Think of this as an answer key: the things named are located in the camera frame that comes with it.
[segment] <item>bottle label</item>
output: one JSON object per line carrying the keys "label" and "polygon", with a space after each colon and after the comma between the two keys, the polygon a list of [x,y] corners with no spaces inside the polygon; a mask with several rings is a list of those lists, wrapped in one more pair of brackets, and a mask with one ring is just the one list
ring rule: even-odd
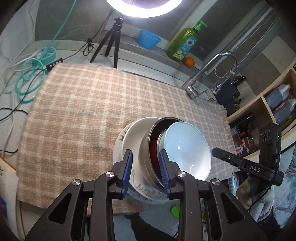
{"label": "bottle label", "polygon": [[173,54],[177,59],[182,60],[188,52],[192,49],[194,44],[196,43],[197,38],[194,36],[188,37],[183,44],[178,48],[178,50]]}
{"label": "bottle label", "polygon": [[281,105],[279,105],[276,110],[279,110],[280,108],[282,108],[284,106],[285,102],[281,103]]}

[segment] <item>faucet spout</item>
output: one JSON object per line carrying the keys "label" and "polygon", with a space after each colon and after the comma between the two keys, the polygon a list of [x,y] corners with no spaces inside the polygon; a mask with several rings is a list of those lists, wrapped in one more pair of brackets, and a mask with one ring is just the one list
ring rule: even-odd
{"label": "faucet spout", "polygon": [[212,91],[214,94],[217,94],[222,85],[230,78],[231,74],[235,74],[236,70],[237,70],[237,58],[236,56],[229,51],[223,51],[220,53],[217,53],[208,63],[206,63],[193,77],[190,77],[182,86],[181,89],[185,90],[187,92],[187,94],[190,96],[191,99],[195,99],[198,96],[198,93],[196,90],[193,89],[193,85],[195,84],[195,81],[203,74],[205,73],[208,68],[215,62],[217,62],[220,58],[225,57],[225,56],[231,56],[234,60],[234,64],[233,67],[230,70],[229,76],[228,78],[223,81],[221,84],[216,85],[212,88]]}

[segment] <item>tripod leg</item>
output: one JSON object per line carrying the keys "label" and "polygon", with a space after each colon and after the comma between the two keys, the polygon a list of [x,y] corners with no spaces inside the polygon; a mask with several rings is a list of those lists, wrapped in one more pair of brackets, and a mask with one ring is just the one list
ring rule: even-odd
{"label": "tripod leg", "polygon": [[110,53],[110,50],[112,48],[112,45],[114,43],[114,40],[115,40],[115,32],[111,35],[111,38],[110,38],[110,41],[108,43],[108,46],[107,46],[107,50],[106,50],[106,53],[105,53],[105,56],[107,57]]}
{"label": "tripod leg", "polygon": [[114,68],[117,69],[118,53],[120,44],[120,30],[115,32]]}
{"label": "tripod leg", "polygon": [[96,51],[94,52],[94,55],[91,58],[91,63],[94,61],[94,59],[96,58],[96,56],[98,55],[98,53],[100,52],[101,48],[103,47],[104,43],[106,43],[106,41],[108,40],[108,38],[110,37],[110,35],[114,32],[113,29],[109,30],[108,33],[106,33],[106,36],[103,38],[102,42],[100,43],[100,45],[98,46],[98,48],[96,49]]}

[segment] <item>green soap bottle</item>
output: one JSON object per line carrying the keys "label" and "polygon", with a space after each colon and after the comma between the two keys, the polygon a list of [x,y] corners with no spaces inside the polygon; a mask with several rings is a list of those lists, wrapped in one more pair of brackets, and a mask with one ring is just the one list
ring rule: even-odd
{"label": "green soap bottle", "polygon": [[207,25],[200,20],[193,28],[184,28],[168,48],[167,55],[177,62],[185,58],[198,40],[198,31],[202,24],[207,27]]}

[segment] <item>light blue bowl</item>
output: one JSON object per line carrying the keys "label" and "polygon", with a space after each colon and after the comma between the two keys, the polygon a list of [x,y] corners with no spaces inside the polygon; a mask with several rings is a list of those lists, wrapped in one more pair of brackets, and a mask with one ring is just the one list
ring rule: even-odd
{"label": "light blue bowl", "polygon": [[138,44],[146,49],[152,49],[156,44],[161,41],[160,37],[147,30],[141,29],[140,36],[138,38]]}
{"label": "light blue bowl", "polygon": [[165,149],[169,160],[196,179],[206,180],[210,174],[212,155],[202,133],[187,122],[175,122],[162,133],[159,149]]}

